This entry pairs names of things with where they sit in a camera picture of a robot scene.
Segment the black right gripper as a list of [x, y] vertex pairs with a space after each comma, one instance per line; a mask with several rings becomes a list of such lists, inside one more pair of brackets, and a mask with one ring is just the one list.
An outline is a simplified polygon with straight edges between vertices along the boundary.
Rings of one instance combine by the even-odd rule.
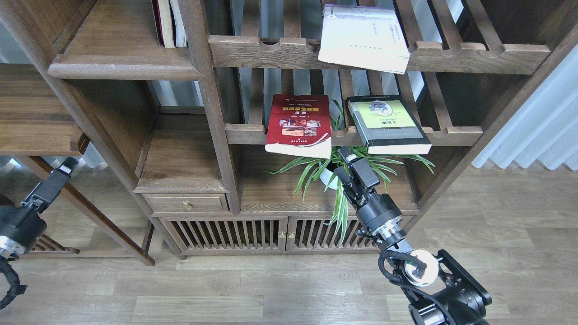
[[364, 238], [403, 239], [399, 226], [402, 212], [388, 194], [375, 192], [380, 180], [367, 159], [357, 157], [349, 146], [341, 147], [338, 153], [345, 167], [335, 169], [335, 174], [363, 226], [355, 233]]

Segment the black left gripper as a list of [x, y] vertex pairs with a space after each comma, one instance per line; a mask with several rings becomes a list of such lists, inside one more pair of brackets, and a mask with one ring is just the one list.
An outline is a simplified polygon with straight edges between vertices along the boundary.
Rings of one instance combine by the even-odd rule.
[[45, 232], [46, 222], [39, 218], [58, 197], [64, 185], [71, 178], [79, 161], [67, 157], [53, 169], [45, 181], [39, 182], [21, 202], [21, 207], [2, 206], [0, 208], [0, 253], [4, 258], [11, 254], [27, 254]]

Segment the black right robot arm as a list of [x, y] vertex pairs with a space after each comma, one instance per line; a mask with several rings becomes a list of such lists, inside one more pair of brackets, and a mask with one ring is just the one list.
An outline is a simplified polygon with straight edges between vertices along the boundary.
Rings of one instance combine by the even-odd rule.
[[402, 212], [388, 194], [375, 190], [380, 181], [368, 160], [349, 147], [339, 155], [345, 164], [336, 174], [361, 224], [357, 235], [378, 245], [378, 267], [409, 300], [413, 323], [485, 325], [489, 292], [445, 250], [433, 255], [411, 248], [399, 226]]

